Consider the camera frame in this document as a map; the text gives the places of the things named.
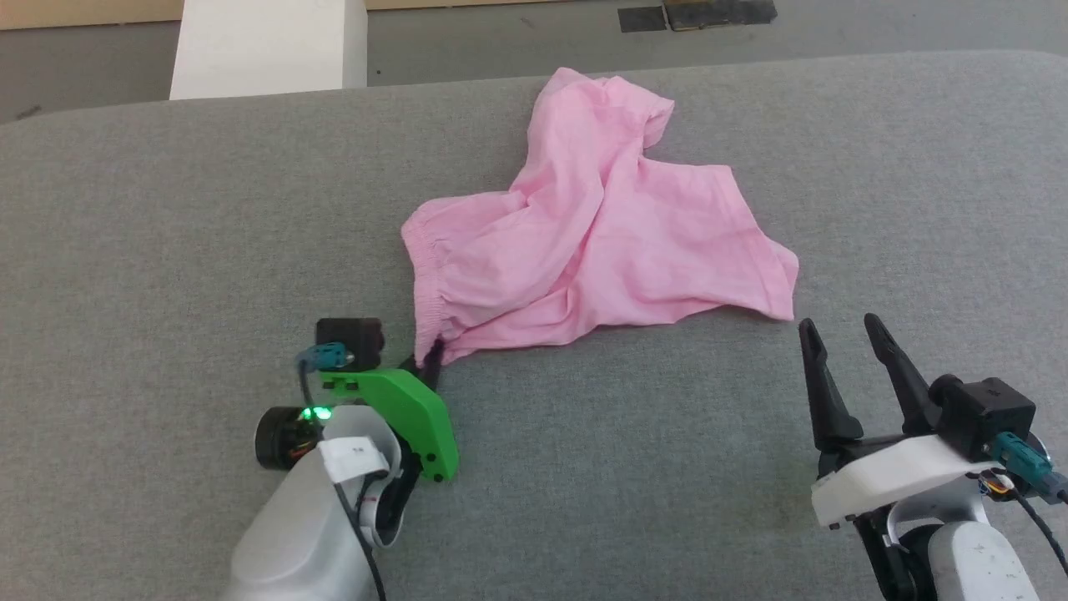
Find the pink cloth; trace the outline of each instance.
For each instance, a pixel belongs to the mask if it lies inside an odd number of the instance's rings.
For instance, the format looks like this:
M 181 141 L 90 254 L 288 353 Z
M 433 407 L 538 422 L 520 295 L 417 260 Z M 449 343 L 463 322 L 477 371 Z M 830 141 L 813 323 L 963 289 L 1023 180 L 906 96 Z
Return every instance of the pink cloth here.
M 658 162 L 675 102 L 561 68 L 507 191 L 431 200 L 402 228 L 415 357 L 567 345 L 602 325 L 737 305 L 794 319 L 797 256 L 757 226 L 731 168 Z

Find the gray felt surface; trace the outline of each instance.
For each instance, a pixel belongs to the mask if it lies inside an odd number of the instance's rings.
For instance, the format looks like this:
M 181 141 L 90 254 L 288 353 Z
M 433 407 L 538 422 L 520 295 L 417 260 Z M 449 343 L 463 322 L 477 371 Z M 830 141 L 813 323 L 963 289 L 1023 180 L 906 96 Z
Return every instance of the gray felt surface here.
M 649 156 L 735 167 L 801 260 L 869 433 L 899 426 L 880 314 L 928 379 L 999 376 L 1068 460 L 1068 62 L 896 54 L 626 74 L 677 100 Z M 398 227 L 506 187 L 543 78 L 137 105 L 0 127 L 4 599 L 211 599 L 281 475 L 261 412 L 298 402 L 316 319 L 412 338 Z M 721 310 L 443 376 L 457 479 L 380 556 L 391 598 L 878 599 L 817 527 L 795 325 Z M 1040 509 L 1068 539 L 1068 518 Z M 1064 574 L 991 507 L 1046 599 Z

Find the black cable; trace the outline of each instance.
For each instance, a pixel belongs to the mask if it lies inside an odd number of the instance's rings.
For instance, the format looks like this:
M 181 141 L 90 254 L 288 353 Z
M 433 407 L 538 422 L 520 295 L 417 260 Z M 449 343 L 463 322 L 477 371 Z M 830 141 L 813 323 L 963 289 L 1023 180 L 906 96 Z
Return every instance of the black cable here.
M 301 361 L 297 364 L 297 378 L 300 380 L 300 394 L 304 397 L 304 405 L 310 410 L 309 413 L 311 416 L 309 416 L 309 421 L 315 427 L 315 444 L 318 445 L 318 443 L 323 442 L 323 423 L 319 422 L 319 416 L 315 414 L 315 401 L 312 400 L 312 391 L 308 386 L 308 373 L 304 371 L 307 367 L 307 361 Z M 367 487 L 371 486 L 372 481 L 370 475 L 363 477 L 363 486 L 360 488 L 360 496 L 356 502 L 355 510 L 349 506 L 348 496 L 340 484 L 334 484 L 334 493 L 337 494 L 337 501 L 341 502 L 341 507 L 345 511 L 345 518 L 348 519 L 348 525 L 352 527 L 356 540 L 360 542 L 360 549 L 363 550 L 363 557 L 367 560 L 367 567 L 371 569 L 371 578 L 375 581 L 375 592 L 378 594 L 378 600 L 386 601 L 386 586 L 382 584 L 382 575 L 378 572 L 378 564 L 375 563 L 371 544 L 363 538 L 363 532 L 360 529 L 360 506 L 363 505 L 363 495 L 367 492 Z
M 1035 522 L 1035 525 L 1038 526 L 1038 529 L 1042 531 L 1042 535 L 1046 537 L 1046 540 L 1048 540 L 1050 542 L 1050 547 L 1053 548 L 1053 554 L 1056 555 L 1057 560 L 1061 562 L 1061 569 L 1065 571 L 1065 575 L 1068 575 L 1068 560 L 1065 560 L 1065 552 L 1063 549 L 1061 549 L 1061 543 L 1057 542 L 1057 539 L 1054 538 L 1053 531 L 1051 531 L 1050 526 L 1046 524 L 1046 520 L 1042 520 L 1041 516 L 1035 512 L 1035 508 L 1032 507 L 1030 503 L 1027 503 L 1026 499 L 1023 499 L 1023 495 L 1020 494 L 1020 491 L 1012 488 L 1009 489 L 1009 493 L 1018 502 L 1020 502 L 1020 506 L 1023 507 L 1023 510 L 1027 512 L 1027 516 L 1031 516 L 1031 519 Z

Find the motor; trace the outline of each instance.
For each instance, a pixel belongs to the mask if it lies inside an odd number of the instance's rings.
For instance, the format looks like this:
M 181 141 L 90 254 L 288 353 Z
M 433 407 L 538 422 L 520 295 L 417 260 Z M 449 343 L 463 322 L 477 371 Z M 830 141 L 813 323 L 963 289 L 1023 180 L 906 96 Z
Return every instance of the motor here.
M 813 439 L 820 452 L 812 504 L 822 526 L 852 523 L 888 601 L 1038 601 L 1020 558 L 992 527 L 983 497 L 1017 501 L 1064 553 L 1027 497 L 1068 503 L 1031 432 L 1035 405 L 1001 380 L 928 388 L 882 321 L 864 317 L 905 417 L 901 434 L 865 439 L 827 367 L 812 320 L 800 326 Z
M 435 393 L 441 347 L 415 366 L 380 369 L 381 323 L 324 319 L 297 357 L 303 408 L 271 408 L 256 428 L 256 460 L 288 474 L 241 537 L 224 601 L 363 599 L 386 594 L 373 552 L 396 540 L 422 477 L 451 479 L 459 463 Z M 309 376 L 340 399 L 312 399 Z

